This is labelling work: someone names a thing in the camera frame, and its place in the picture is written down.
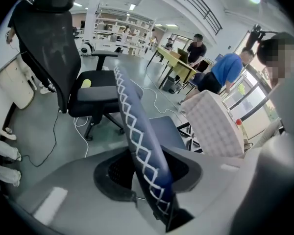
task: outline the white lattice pattern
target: white lattice pattern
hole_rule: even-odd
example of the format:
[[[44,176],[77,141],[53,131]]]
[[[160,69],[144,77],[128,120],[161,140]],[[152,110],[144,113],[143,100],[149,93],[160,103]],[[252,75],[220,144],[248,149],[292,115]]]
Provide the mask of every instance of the white lattice pattern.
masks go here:
[[[158,209],[163,214],[168,214],[167,211],[169,209],[170,203],[162,200],[162,196],[163,196],[163,193],[164,193],[165,189],[162,188],[162,187],[160,187],[160,186],[158,186],[158,185],[156,185],[154,183],[155,180],[156,180],[156,178],[157,178],[157,176],[158,176],[158,170],[156,168],[152,167],[150,164],[148,164],[149,159],[150,159],[150,156],[151,156],[151,151],[148,150],[146,147],[143,147],[142,146],[142,140],[143,140],[144,134],[143,134],[143,132],[141,132],[140,130],[138,130],[138,129],[135,128],[135,124],[137,122],[137,118],[130,113],[131,105],[129,103],[127,103],[127,101],[126,101],[127,98],[128,98],[128,96],[125,93],[123,93],[124,90],[125,90],[125,86],[122,85],[122,83],[124,82],[124,80],[122,79],[122,74],[120,73],[119,67],[115,67],[114,74],[115,74],[115,78],[116,78],[118,93],[120,95],[120,103],[122,105],[122,111],[125,114],[125,123],[126,123],[127,127],[130,130],[130,132],[129,132],[129,138],[130,138],[132,144],[134,144],[136,146],[136,151],[135,151],[136,158],[143,165],[142,173],[144,175],[144,179],[149,183],[149,192],[157,200],[156,205],[157,205]],[[132,138],[134,133],[137,133],[139,135],[138,142],[135,142],[133,140],[133,138]],[[145,155],[146,155],[145,160],[142,160],[140,158],[140,156],[139,156],[140,153],[145,153]],[[146,168],[150,169],[153,172],[152,180],[150,180],[145,175],[145,169]],[[155,188],[157,190],[160,190],[159,196],[156,196],[154,194],[154,192],[152,191],[152,188]],[[166,204],[167,205],[166,206],[166,209],[165,210],[162,210],[159,207],[159,205],[158,205],[159,203]]]

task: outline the blue shirt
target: blue shirt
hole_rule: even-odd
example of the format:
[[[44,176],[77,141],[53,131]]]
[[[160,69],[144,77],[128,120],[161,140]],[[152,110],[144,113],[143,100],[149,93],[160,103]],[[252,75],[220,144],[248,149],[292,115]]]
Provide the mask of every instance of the blue shirt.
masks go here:
[[[243,68],[242,59],[235,53],[226,54],[211,69],[217,81],[223,87],[226,81],[233,83]]]

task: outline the railing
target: railing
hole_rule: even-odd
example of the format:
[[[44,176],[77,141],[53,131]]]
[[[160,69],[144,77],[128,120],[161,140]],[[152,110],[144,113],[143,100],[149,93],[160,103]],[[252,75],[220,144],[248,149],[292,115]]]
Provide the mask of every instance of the railing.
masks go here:
[[[192,6],[194,6],[194,8],[203,16],[204,20],[208,22],[216,35],[219,33],[220,30],[222,30],[221,24],[219,23],[214,13],[210,10],[208,5],[204,2],[204,0],[185,1],[188,1]]]

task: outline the white device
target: white device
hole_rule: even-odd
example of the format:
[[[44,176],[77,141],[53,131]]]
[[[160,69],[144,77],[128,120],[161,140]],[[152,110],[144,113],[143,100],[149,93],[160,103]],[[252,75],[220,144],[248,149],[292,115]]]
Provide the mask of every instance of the white device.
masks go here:
[[[89,40],[85,40],[80,47],[82,55],[84,56],[90,56],[94,49],[94,45]]]

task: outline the laptop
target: laptop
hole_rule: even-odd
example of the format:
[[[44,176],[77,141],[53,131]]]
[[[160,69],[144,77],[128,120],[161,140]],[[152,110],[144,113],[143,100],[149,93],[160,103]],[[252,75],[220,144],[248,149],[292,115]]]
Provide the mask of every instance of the laptop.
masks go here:
[[[188,52],[186,52],[186,51],[184,51],[184,50],[182,50],[180,48],[177,48],[177,53],[181,55],[179,60],[181,60],[182,62],[187,64]]]

